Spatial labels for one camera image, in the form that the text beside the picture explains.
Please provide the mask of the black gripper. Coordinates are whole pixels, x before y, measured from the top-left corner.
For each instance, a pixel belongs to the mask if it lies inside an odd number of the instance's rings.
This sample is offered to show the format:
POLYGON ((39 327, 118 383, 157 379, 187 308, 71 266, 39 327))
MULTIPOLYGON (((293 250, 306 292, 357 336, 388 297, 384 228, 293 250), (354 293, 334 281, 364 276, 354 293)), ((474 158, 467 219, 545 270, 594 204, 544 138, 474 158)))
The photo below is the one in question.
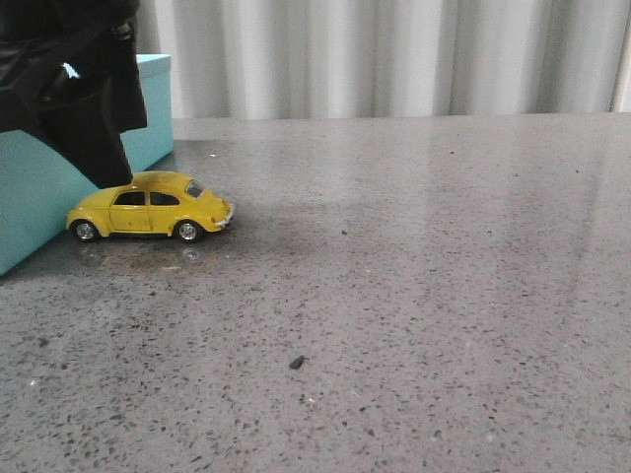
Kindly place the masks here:
POLYGON ((98 188, 132 180, 120 133, 147 126, 136 60, 137 1, 3 1, 1 130, 39 126, 98 188), (86 90, 65 92, 106 79, 86 90))

